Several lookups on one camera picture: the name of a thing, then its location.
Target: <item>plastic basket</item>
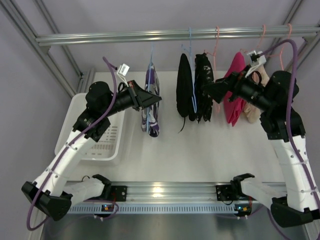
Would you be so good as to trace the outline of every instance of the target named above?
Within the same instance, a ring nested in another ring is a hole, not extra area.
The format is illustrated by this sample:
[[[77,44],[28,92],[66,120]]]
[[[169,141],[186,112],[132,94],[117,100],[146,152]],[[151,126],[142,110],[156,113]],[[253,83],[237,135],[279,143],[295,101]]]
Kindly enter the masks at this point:
[[[54,153],[58,154],[66,143],[68,136],[77,121],[79,115],[86,109],[86,93],[75,95],[70,103],[68,112],[56,143]],[[125,111],[118,112],[109,117],[110,127],[102,135],[91,149],[89,149],[82,161],[92,164],[117,165],[121,159],[121,135],[124,127]]]

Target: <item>purple patterned garment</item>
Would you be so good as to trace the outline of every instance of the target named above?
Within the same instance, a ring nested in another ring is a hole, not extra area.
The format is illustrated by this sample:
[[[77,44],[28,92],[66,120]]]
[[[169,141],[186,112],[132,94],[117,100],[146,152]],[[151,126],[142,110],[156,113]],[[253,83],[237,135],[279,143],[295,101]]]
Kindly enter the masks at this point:
[[[153,63],[151,63],[151,66],[148,67],[148,70],[145,75],[145,90],[148,90],[149,76],[150,76],[149,92],[159,96],[160,94],[159,79]],[[147,131],[147,113],[149,113],[148,114],[148,122],[149,122],[148,134],[154,138],[158,137],[159,135],[158,110],[159,110],[159,102],[153,104],[152,106],[142,111],[142,124],[141,124],[142,131],[143,132]]]

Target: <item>clothes rod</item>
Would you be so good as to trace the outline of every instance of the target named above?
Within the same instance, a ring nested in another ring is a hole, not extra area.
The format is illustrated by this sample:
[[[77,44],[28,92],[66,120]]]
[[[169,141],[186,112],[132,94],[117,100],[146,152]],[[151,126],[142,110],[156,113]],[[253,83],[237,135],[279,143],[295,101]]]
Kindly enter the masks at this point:
[[[284,38],[290,28],[287,25],[266,27],[265,38]],[[294,25],[291,37],[314,37],[320,27],[317,25]],[[260,38],[264,32],[261,27],[220,28],[220,39]],[[192,40],[216,39],[216,28],[191,29]],[[189,40],[190,32],[185,30],[133,31],[83,34],[48,34],[39,35],[35,40],[40,46],[70,45],[70,44],[102,44],[130,42],[159,42]]]

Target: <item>gray wall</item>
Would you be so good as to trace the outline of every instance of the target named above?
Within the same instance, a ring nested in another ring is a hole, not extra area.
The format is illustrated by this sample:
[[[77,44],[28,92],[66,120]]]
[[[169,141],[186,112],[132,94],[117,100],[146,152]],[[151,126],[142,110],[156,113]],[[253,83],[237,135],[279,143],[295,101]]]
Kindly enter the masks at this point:
[[[0,11],[1,238],[27,237],[21,192],[54,157],[70,98]]]

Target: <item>blue hanger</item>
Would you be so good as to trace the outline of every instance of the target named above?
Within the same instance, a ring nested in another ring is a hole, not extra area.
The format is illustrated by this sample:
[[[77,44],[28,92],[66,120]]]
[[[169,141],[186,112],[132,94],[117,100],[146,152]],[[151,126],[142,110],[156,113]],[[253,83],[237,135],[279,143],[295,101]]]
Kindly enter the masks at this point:
[[[189,54],[189,61],[190,61],[190,68],[191,68],[191,75],[192,75],[192,91],[193,91],[192,105],[193,105],[194,113],[197,113],[197,100],[196,100],[196,94],[195,94],[195,75],[194,75],[195,65],[194,65],[193,53],[192,53],[191,27],[189,27],[189,50],[187,50],[183,44],[181,44],[181,48]]]
[[[149,77],[148,77],[148,92],[150,92],[150,79],[151,79],[151,66],[153,64],[153,55],[154,55],[154,43],[151,43],[151,57],[150,57],[150,62],[149,62]],[[149,133],[149,111],[150,107],[146,109],[146,132]]]

